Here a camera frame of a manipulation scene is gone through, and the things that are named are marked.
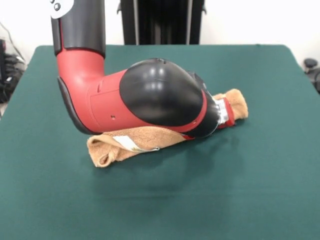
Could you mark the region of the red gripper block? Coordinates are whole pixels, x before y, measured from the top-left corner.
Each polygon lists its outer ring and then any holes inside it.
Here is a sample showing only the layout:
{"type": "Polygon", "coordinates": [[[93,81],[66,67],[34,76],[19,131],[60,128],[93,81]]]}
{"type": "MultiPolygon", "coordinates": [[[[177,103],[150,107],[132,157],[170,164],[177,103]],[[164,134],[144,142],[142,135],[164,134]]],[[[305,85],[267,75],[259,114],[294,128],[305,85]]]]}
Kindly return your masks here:
{"type": "Polygon", "coordinates": [[[235,125],[235,115],[231,104],[226,97],[217,100],[219,110],[219,129],[232,127],[235,125]]]}

